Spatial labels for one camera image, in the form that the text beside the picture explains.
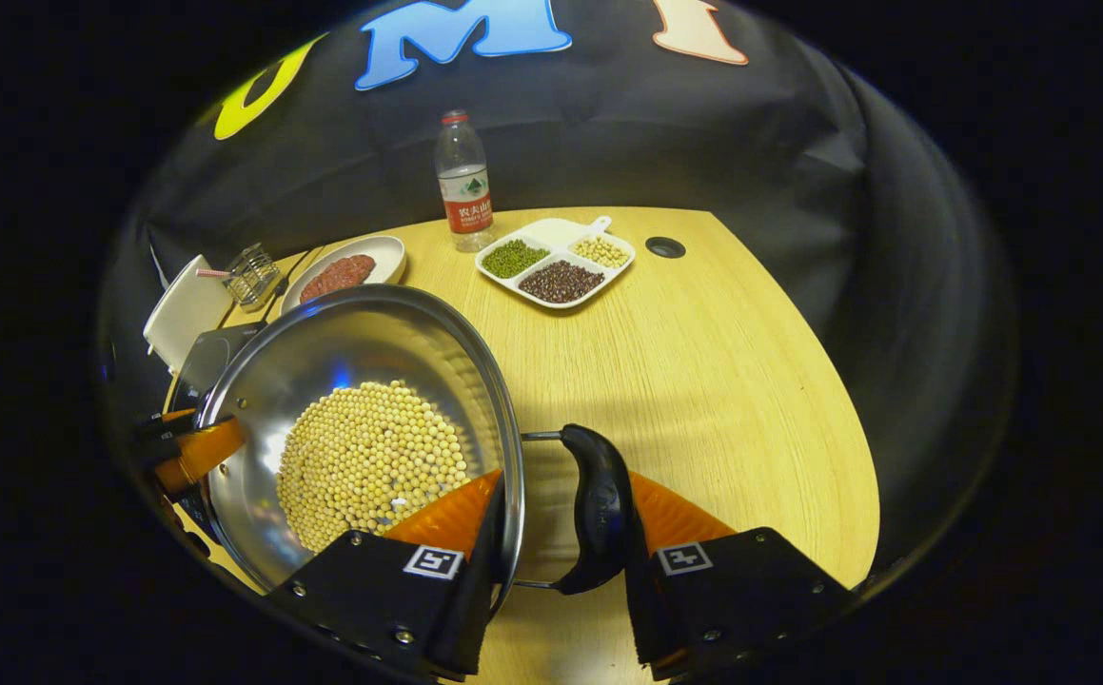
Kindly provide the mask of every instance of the wooden table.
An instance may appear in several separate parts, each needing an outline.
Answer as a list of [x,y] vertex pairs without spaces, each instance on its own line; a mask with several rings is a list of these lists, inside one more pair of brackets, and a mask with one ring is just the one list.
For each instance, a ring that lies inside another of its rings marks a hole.
[[[482,277],[474,256],[451,246],[443,220],[379,233],[407,246],[403,285],[433,292],[479,330],[524,432],[589,426],[631,469],[733,528],[773,526],[848,588],[864,580],[880,510],[859,419],[813,331],[729,229],[708,212],[642,207],[502,212],[495,226],[505,234],[539,218],[590,223],[600,214],[636,246],[636,259],[568,311],[535,307]],[[647,251],[655,235],[678,239],[686,255]],[[295,278],[350,242],[281,264]],[[257,315],[271,321],[276,309]],[[233,313],[225,325],[247,321]],[[558,443],[528,442],[524,453],[531,511],[517,576],[553,580],[577,556],[577,468]],[[513,589],[472,682],[651,682],[636,663],[620,579],[574,598]]]

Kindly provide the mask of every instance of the blue letter m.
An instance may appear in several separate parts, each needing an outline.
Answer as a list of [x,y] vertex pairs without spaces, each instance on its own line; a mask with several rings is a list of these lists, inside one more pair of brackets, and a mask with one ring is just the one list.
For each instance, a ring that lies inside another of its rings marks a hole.
[[552,0],[469,0],[459,10],[411,3],[361,26],[373,35],[370,65],[356,79],[356,89],[368,90],[415,73],[420,63],[404,55],[404,40],[439,65],[454,61],[481,21],[488,28],[474,52],[482,57],[564,51],[572,44],[572,36],[555,26]]

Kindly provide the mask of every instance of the wok handle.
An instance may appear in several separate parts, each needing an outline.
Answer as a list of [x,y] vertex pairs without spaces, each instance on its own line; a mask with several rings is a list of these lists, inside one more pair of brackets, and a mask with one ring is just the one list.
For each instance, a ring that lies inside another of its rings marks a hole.
[[572,511],[580,556],[560,580],[539,586],[576,595],[604,585],[623,571],[633,528],[634,500],[623,456],[602,435],[572,424],[559,432],[531,432],[522,438],[559,439],[580,471]]

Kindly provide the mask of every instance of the white plate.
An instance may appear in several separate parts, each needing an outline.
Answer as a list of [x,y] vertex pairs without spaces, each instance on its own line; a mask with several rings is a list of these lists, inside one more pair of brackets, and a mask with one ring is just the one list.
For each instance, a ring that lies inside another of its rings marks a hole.
[[[522,228],[517,228],[513,233],[506,235],[506,237],[496,239],[496,242],[491,244],[491,246],[484,247],[478,253],[478,255],[475,255],[475,268],[479,269],[479,274],[484,274],[484,276],[493,279],[495,282],[499,282],[499,285],[506,287],[513,292],[517,292],[517,295],[521,295],[522,298],[525,298],[526,300],[543,304],[544,308],[576,308],[577,304],[593,298],[593,296],[602,291],[604,287],[611,285],[611,281],[618,278],[620,274],[623,274],[624,270],[631,266],[631,261],[634,261],[634,248],[631,247],[631,244],[629,244],[625,239],[609,235],[607,233],[607,228],[609,228],[610,225],[611,217],[608,216],[597,217],[590,225],[582,225],[582,223],[558,218],[539,220],[531,223],[529,225],[524,225]],[[596,237],[602,237],[602,239],[606,239],[607,243],[611,244],[611,246],[620,247],[621,250],[627,253],[628,259],[623,261],[623,266],[618,268],[603,267],[602,265],[596,264],[596,261],[586,259],[586,257],[581,257],[577,253],[572,251],[572,247],[576,246],[577,243],[581,242],[581,239]],[[504,244],[510,243],[515,238],[522,239],[522,242],[529,247],[542,247],[544,250],[550,251],[550,255],[535,261],[534,265],[526,267],[523,272],[517,274],[517,276],[512,278],[500,278],[490,270],[482,268],[482,260],[484,257],[490,255],[491,251],[495,250],[495,248],[504,246]],[[560,259],[568,261],[569,265],[591,270],[591,272],[602,274],[602,281],[599,282],[598,287],[595,287],[593,290],[581,295],[580,298],[563,303],[547,302],[547,300],[535,298],[534,295],[529,295],[529,292],[526,292],[522,290],[521,287],[517,287],[522,281],[528,278],[531,274],[534,274],[538,269],[542,269],[543,267],[554,264],[554,261]]]
[[285,300],[281,300],[281,314],[298,308],[302,290],[323,272],[323,269],[352,255],[373,257],[373,270],[364,282],[399,282],[404,269],[407,268],[407,248],[404,247],[403,239],[395,238],[394,235],[372,235],[368,238],[354,239],[346,246],[325,253],[315,264],[307,267],[302,276],[289,282],[289,290],[285,293]]

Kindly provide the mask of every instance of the adzuki bean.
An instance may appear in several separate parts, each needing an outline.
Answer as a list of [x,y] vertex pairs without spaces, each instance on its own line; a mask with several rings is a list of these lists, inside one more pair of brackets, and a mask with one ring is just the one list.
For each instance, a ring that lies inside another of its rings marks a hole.
[[525,277],[517,289],[529,292],[545,302],[563,304],[572,302],[600,286],[603,278],[602,274],[591,272],[589,269],[569,265],[568,261],[560,259]]

